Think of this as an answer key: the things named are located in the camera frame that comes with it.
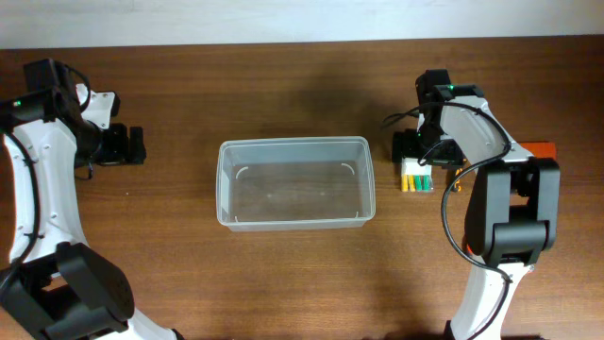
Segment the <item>orange black long-nose pliers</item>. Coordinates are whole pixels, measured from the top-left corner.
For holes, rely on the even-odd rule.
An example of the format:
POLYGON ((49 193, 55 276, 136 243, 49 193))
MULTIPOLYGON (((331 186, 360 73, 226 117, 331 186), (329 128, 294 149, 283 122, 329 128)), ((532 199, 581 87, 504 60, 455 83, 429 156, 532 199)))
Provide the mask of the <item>orange black long-nose pliers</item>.
POLYGON ((462 167, 447 171, 446 184, 452 186, 451 191, 453 193, 458 193, 461 190, 461 181, 458 179, 458 176, 462 171, 462 167))

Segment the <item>clear plastic storage box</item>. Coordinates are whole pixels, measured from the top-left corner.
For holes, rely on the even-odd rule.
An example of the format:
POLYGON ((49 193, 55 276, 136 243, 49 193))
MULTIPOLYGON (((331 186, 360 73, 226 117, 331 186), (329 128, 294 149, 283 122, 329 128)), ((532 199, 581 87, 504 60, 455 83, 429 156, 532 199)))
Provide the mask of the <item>clear plastic storage box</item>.
POLYGON ((371 150, 361 136, 220 146, 216 218, 232 231, 360 228, 376 210, 371 150))

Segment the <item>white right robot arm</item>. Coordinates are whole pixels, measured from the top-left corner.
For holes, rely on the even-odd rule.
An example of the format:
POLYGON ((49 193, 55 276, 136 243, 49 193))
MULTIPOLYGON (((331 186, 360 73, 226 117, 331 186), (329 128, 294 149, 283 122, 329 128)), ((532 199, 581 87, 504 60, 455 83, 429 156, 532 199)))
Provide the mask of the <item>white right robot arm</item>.
POLYGON ((482 96, 431 94, 407 114, 422 121, 415 138, 428 139, 415 158, 418 166, 433 164, 435 151, 453 144, 470 163, 454 181, 476 175, 463 243, 455 241, 448 221, 454 183, 446 186, 441 203, 447 241, 472 266, 444 337, 498 339, 519 283, 556 240, 560 167, 553 158, 537 157, 518 144, 482 96))

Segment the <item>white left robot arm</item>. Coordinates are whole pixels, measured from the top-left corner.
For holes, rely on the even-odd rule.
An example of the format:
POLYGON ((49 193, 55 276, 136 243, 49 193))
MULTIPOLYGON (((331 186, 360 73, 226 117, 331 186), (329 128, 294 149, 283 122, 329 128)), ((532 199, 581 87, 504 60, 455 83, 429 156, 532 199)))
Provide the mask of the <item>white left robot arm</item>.
POLYGON ((89 247, 75 170, 141 164, 140 127, 110 120, 119 96, 78 84, 1 105, 10 156, 15 232, 1 273, 1 307, 35 339, 178 339, 135 306, 124 272, 89 247))

